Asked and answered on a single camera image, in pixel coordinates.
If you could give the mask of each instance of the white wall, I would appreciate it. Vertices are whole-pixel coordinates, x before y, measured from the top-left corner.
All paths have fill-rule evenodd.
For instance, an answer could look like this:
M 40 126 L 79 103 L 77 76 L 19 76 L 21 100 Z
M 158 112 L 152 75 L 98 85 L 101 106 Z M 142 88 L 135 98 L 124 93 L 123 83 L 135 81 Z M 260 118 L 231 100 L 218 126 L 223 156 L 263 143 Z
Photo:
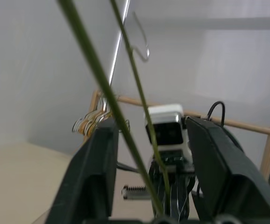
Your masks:
M 108 73 L 118 35 L 110 3 L 76 4 Z M 75 150 L 82 136 L 72 125 L 96 88 L 56 0 L 0 0 L 0 145 Z
M 181 103 L 184 109 L 207 113 L 217 100 L 226 104 L 226 118 L 270 126 L 270 5 L 256 1 L 136 1 L 150 46 L 150 60 L 136 57 L 146 98 Z M 128 19 L 132 44 L 144 43 Z M 138 98 L 124 46 L 114 75 L 119 95 Z M 144 130 L 143 110 L 122 105 L 131 131 L 148 163 L 152 154 Z M 214 114 L 221 115 L 216 108 Z M 230 128 L 247 156 L 260 167 L 266 136 Z M 134 165 L 123 140 L 119 160 Z

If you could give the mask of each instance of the white camera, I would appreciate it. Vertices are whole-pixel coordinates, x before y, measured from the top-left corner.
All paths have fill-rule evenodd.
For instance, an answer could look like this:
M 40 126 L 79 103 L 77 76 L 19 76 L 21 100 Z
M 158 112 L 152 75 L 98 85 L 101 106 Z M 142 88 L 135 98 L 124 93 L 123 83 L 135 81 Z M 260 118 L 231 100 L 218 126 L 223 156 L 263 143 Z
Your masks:
M 187 146 L 182 106 L 180 104 L 150 106 L 149 114 L 160 153 L 181 150 L 187 162 L 192 163 L 192 154 Z M 145 128 L 151 142 L 146 119 Z

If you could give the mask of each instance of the white ceiling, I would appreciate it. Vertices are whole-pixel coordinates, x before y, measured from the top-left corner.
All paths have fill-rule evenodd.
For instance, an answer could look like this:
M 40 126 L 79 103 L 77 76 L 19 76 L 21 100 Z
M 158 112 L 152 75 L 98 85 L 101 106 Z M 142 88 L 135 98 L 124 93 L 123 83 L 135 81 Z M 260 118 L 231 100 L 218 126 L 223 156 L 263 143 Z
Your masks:
M 153 28 L 270 29 L 270 0 L 131 0 L 129 11 Z

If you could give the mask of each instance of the black cable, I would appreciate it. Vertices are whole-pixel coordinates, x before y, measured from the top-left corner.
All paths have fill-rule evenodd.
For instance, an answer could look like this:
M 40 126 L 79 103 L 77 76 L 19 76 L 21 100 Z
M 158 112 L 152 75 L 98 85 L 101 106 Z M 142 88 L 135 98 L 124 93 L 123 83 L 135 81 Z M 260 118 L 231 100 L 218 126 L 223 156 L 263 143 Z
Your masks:
M 213 113 L 215 107 L 216 107 L 217 105 L 219 105 L 219 104 L 221 104 L 221 107 L 222 107 L 222 116 L 221 116 L 221 123 L 220 123 L 220 126 L 223 128 L 223 126 L 224 126 L 224 119 L 225 119 L 225 105 L 224 105 L 224 103 L 223 103 L 222 101 L 217 101 L 217 102 L 215 102 L 215 103 L 211 106 L 211 108 L 209 109 L 208 114 L 206 115 L 206 119 L 210 121 L 211 115 L 212 115 L 212 113 Z M 199 191 L 200 191 L 200 185 L 199 185 L 199 183 L 198 183 L 197 189 L 196 189 L 196 196 L 197 196 L 198 199 L 199 199 Z
M 199 199 L 199 191 L 200 191 L 200 185 L 199 183 L 197 184 L 197 188 L 196 188 L 196 197 Z
M 123 164 L 123 163 L 120 163 L 120 162 L 116 163 L 116 168 L 120 169 L 120 170 L 124 170 L 124 171 L 138 173 L 138 170 L 136 168 L 130 167 L 130 166 Z
M 189 183 L 188 183 L 188 186 L 187 186 L 187 193 L 188 194 L 192 191 L 194 185 L 195 185 L 195 177 L 191 177 L 189 179 Z
M 223 127 L 224 126 L 224 118 L 225 118 L 225 105 L 224 105 L 224 103 L 222 102 L 222 101 L 217 101 L 217 102 L 215 102 L 212 106 L 211 106 L 211 108 L 210 108 L 210 110 L 209 110 L 209 112 L 208 112 L 208 114 L 207 114 L 207 120 L 210 120 L 210 118 L 211 118 L 211 115 L 212 115 L 212 113 L 213 113 L 213 110 L 215 109 L 215 107 L 217 106 L 217 105 L 219 105 L 219 104 L 221 104 L 221 106 L 222 106 L 222 116 L 221 116 L 221 124 L 220 124 L 220 126 L 221 127 Z

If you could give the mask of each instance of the wooden rack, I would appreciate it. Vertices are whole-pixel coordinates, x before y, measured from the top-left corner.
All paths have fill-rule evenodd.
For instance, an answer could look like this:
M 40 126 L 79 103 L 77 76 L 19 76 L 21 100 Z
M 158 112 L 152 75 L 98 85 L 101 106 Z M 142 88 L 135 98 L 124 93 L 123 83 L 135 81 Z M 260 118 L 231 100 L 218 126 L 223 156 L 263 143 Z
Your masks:
M 98 104 L 98 101 L 99 101 L 99 98 L 101 95 L 102 95 L 101 92 L 98 90 L 93 92 L 89 112 L 93 111 L 97 107 L 97 104 Z M 142 106 L 141 101 L 138 99 L 134 99 L 134 98 L 119 96 L 117 98 L 117 101 L 119 101 L 121 103 L 125 103 L 125 104 Z M 147 104 L 148 104 L 148 106 L 160 105 L 160 104 L 152 103 L 152 102 L 148 102 Z M 201 114 L 201 113 L 194 112 L 194 111 L 184 110 L 184 116 L 200 117 L 200 116 L 205 116 L 205 114 Z M 219 117 L 211 117 L 211 118 L 212 118 L 213 122 L 220 124 L 221 118 L 219 118 Z M 268 135 L 265 149 L 264 149 L 264 153 L 263 153 L 261 168 L 260 168 L 262 175 L 264 176 L 264 178 L 266 180 L 268 180 L 269 175 L 270 175 L 270 127 L 261 127 L 261 126 L 256 126 L 256 125 L 243 123 L 243 122 L 230 120 L 230 119 L 225 119 L 224 124 L 227 126 L 236 127 L 236 128 Z

